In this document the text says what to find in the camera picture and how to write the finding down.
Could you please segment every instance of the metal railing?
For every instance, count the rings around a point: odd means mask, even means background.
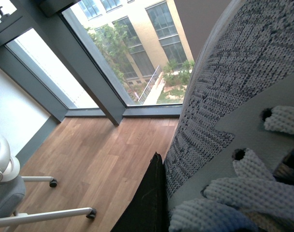
[[[153,73],[151,79],[148,81],[148,84],[146,85],[141,97],[138,99],[139,103],[142,105],[146,101],[146,98],[148,97],[149,93],[151,92],[152,87],[156,83],[157,79],[159,78],[160,74],[162,72],[162,69],[160,68],[160,65],[157,66],[155,72]]]

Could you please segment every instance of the building facade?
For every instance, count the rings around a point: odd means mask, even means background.
[[[86,28],[125,25],[130,53],[122,72],[130,85],[148,82],[160,66],[193,60],[174,0],[81,0],[72,11]]]

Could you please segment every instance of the tree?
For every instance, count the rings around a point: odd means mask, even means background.
[[[125,78],[124,73],[131,66],[127,58],[127,54],[130,53],[130,49],[124,43],[128,41],[127,26],[119,25],[118,23],[114,27],[104,25],[99,29],[85,28],[94,44],[98,47],[99,51],[104,56],[107,63],[110,65],[118,80],[131,89],[133,95],[130,96],[134,100],[138,100],[138,95],[133,87],[129,84]]]

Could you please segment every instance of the gray chair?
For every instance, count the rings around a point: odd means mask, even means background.
[[[7,140],[0,135],[0,228],[7,227],[5,232],[12,232],[18,225],[58,218],[86,215],[94,219],[94,208],[77,208],[31,214],[19,213],[16,209],[23,200],[26,187],[25,182],[49,182],[50,187],[57,186],[57,180],[51,176],[20,176],[20,164],[16,157],[10,154]]]

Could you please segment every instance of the chair leg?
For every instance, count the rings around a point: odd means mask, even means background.
[[[50,182],[54,178],[52,176],[22,176],[24,182]]]
[[[22,176],[24,182],[49,182],[49,186],[57,186],[57,180],[52,176]]]
[[[61,211],[53,211],[47,213],[40,214],[18,214],[16,217],[4,217],[0,218],[0,228],[1,227],[13,227],[21,224],[39,222],[39,221],[47,221],[59,218],[68,218],[79,215],[86,215],[89,219],[94,219],[96,215],[96,210],[94,208],[78,208],[78,209],[69,209],[69,210],[61,210]]]

